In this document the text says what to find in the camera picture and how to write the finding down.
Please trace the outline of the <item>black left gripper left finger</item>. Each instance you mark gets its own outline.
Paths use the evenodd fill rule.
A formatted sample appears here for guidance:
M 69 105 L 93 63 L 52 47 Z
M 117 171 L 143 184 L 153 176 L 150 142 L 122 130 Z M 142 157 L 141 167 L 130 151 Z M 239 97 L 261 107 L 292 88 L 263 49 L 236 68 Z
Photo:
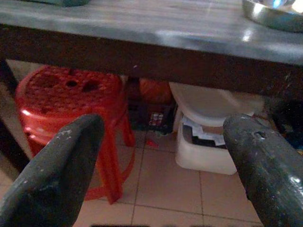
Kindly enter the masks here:
M 104 122 L 86 114 L 62 127 L 0 201 L 0 227 L 72 227 L 94 172 Z

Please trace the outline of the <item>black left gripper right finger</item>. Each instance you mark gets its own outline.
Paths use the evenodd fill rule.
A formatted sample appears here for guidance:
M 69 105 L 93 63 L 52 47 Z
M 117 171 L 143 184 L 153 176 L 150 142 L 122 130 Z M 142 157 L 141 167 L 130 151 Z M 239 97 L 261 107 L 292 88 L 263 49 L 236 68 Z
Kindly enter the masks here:
M 303 227 L 303 157 L 277 131 L 245 114 L 223 137 L 246 196 L 264 227 Z

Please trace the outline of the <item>white plastic storage bin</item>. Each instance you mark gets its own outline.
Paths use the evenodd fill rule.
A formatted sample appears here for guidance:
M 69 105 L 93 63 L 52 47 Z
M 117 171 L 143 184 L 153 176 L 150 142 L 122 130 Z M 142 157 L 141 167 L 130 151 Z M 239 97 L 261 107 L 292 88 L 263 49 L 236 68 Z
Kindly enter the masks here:
M 235 164 L 226 146 L 216 147 L 211 140 L 192 136 L 192 128 L 184 125 L 182 118 L 178 126 L 176 163 L 186 169 L 224 175 L 236 173 Z

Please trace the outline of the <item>papers in white bin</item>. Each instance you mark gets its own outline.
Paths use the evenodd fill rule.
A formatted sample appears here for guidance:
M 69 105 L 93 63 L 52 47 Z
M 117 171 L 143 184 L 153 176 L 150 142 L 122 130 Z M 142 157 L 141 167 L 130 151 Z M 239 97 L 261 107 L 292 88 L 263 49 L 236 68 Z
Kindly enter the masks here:
M 211 140 L 216 147 L 225 145 L 223 127 L 200 125 L 185 116 L 183 116 L 182 122 L 184 125 L 192 128 L 192 136 L 198 137 L 201 140 Z

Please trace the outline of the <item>red plastic stool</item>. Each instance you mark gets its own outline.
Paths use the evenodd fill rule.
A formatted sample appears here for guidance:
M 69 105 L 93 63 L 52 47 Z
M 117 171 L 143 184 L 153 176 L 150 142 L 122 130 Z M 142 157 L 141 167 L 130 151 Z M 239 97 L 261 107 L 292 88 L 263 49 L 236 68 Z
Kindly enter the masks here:
M 98 114 L 105 135 L 96 169 L 102 185 L 89 189 L 85 199 L 107 197 L 110 204 L 122 197 L 123 183 L 134 166 L 118 164 L 116 133 L 123 133 L 128 147 L 135 146 L 128 113 L 126 86 L 118 75 L 56 66 L 43 66 L 27 75 L 16 89 L 15 100 L 23 132 L 32 156 L 54 137 L 60 128 L 84 114 Z

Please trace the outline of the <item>white plastic bin lid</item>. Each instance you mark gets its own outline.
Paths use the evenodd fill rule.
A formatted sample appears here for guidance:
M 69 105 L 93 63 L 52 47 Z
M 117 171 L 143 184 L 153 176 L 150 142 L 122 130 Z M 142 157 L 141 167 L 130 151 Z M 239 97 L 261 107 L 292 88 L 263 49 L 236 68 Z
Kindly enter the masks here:
M 228 90 L 169 83 L 178 110 L 195 123 L 208 127 L 222 127 L 233 114 L 252 116 L 262 111 L 264 100 L 252 95 Z

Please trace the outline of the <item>dark storage crate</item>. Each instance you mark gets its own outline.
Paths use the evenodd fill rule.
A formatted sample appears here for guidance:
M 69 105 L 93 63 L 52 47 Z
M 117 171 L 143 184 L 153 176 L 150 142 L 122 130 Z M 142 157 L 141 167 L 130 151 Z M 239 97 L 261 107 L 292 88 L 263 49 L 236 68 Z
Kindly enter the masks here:
M 143 101 L 128 101 L 131 127 L 139 131 L 158 131 L 169 134 L 173 131 L 176 103 L 148 104 Z

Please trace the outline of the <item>orange round object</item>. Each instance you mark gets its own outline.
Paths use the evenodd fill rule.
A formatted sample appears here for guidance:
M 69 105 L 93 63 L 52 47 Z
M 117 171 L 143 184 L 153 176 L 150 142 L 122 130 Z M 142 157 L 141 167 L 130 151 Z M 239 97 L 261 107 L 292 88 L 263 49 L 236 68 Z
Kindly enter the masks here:
M 169 83 L 151 79 L 140 79 L 139 90 L 144 101 L 151 104 L 168 104 L 172 93 Z

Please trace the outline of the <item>dark wooden glass-topped table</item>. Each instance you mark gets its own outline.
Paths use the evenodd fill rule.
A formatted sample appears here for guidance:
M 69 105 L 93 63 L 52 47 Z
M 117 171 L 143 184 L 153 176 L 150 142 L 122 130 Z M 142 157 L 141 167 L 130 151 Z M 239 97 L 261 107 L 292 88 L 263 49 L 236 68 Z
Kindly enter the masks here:
M 0 59 L 303 100 L 303 34 L 246 19 L 242 0 L 0 0 Z

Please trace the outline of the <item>shiny metal bowl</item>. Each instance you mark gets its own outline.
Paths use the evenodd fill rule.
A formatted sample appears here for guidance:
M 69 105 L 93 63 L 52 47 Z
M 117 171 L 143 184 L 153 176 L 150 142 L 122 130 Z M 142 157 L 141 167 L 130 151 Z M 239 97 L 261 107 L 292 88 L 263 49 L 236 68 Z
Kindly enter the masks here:
M 303 33 L 303 0 L 242 0 L 242 10 L 260 25 Z

